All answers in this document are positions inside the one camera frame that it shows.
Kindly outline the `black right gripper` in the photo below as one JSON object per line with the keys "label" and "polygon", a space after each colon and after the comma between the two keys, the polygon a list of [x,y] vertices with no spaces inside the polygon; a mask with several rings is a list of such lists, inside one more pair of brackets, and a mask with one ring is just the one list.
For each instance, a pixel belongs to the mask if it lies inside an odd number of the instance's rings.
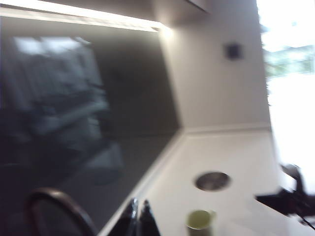
{"label": "black right gripper", "polygon": [[302,214],[303,190],[281,189],[276,194],[255,195],[255,199],[281,214]]}

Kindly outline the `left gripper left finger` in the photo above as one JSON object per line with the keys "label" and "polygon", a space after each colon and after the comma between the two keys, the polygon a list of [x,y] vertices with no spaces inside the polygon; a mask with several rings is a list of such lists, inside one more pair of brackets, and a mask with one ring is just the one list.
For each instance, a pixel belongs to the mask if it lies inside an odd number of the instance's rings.
{"label": "left gripper left finger", "polygon": [[137,231],[138,200],[132,198],[110,232],[111,236],[135,236]]}

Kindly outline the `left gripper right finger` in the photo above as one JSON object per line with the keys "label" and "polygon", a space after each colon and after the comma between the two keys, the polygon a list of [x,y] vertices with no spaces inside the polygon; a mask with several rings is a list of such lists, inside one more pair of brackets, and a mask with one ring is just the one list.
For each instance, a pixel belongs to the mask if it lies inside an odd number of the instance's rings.
{"label": "left gripper right finger", "polygon": [[160,236],[160,232],[148,200],[145,200],[138,219],[138,236]]}

